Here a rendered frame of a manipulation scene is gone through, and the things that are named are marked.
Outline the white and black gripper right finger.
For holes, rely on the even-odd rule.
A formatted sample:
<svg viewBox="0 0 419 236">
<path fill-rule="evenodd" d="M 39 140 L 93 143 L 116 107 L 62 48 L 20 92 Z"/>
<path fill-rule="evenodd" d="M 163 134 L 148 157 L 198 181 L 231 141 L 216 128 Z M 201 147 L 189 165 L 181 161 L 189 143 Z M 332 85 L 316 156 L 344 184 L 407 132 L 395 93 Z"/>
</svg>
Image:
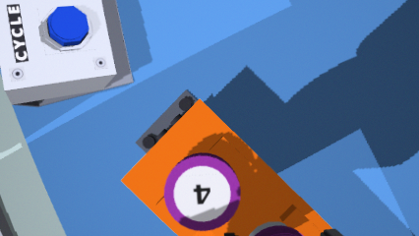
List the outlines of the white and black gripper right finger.
<svg viewBox="0 0 419 236">
<path fill-rule="evenodd" d="M 324 232 L 321 232 L 320 236 L 343 236 L 336 229 L 325 229 Z"/>
</svg>

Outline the purple screw cap with number 4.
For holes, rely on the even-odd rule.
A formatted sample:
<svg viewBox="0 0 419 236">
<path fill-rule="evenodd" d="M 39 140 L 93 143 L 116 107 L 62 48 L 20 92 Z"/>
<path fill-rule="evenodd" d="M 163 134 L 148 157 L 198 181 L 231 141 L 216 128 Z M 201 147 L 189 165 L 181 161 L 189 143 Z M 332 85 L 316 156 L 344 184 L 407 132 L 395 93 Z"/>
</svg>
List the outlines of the purple screw cap with number 4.
<svg viewBox="0 0 419 236">
<path fill-rule="evenodd" d="M 181 159 L 168 174 L 163 194 L 174 220 L 195 231 L 223 226 L 233 217 L 241 199 L 233 168 L 223 158 L 207 152 Z"/>
</svg>

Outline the orange tube rack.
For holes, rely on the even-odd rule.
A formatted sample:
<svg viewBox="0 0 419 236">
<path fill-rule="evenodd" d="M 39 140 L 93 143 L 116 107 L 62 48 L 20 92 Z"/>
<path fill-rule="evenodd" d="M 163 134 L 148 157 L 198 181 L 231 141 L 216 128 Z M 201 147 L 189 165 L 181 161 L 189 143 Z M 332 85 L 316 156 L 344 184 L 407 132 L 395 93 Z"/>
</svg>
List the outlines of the orange tube rack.
<svg viewBox="0 0 419 236">
<path fill-rule="evenodd" d="M 241 201 L 233 217 L 212 231 L 189 230 L 168 212 L 164 184 L 184 157 L 207 152 L 223 158 L 240 182 Z M 258 226 L 279 221 L 303 236 L 332 229 L 240 137 L 200 99 L 121 180 L 178 236 L 249 236 Z"/>
</svg>

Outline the purple screw cap with white disc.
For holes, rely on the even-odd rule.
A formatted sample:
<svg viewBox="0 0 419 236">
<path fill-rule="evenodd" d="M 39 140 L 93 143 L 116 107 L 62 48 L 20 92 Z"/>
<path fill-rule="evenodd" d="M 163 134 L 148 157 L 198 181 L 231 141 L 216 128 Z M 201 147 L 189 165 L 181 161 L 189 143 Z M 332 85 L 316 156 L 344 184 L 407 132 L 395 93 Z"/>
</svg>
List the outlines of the purple screw cap with white disc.
<svg viewBox="0 0 419 236">
<path fill-rule="evenodd" d="M 303 236 L 303 235 L 292 227 L 284 226 L 284 225 L 276 225 L 276 226 L 271 226 L 271 227 L 261 230 L 255 236 Z"/>
</svg>

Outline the blue flat mat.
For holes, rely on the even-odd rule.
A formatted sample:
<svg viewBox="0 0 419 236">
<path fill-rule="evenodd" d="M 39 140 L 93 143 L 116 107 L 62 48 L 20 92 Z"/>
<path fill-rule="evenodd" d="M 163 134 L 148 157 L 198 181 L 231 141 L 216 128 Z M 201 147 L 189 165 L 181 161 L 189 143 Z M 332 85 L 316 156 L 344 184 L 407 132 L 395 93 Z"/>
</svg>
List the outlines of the blue flat mat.
<svg viewBox="0 0 419 236">
<path fill-rule="evenodd" d="M 116 0 L 133 83 L 13 105 L 66 236 L 178 236 L 121 180 L 186 90 L 343 236 L 419 236 L 419 0 Z"/>
</svg>

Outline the white push-button control box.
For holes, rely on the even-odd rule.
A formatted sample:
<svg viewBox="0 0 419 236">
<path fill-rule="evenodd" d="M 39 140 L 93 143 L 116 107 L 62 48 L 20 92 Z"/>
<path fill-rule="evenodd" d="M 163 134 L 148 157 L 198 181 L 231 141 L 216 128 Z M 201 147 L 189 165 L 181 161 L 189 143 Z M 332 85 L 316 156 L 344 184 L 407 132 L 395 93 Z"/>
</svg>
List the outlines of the white push-button control box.
<svg viewBox="0 0 419 236">
<path fill-rule="evenodd" d="M 0 69 L 12 105 L 133 83 L 116 0 L 0 0 Z"/>
</svg>

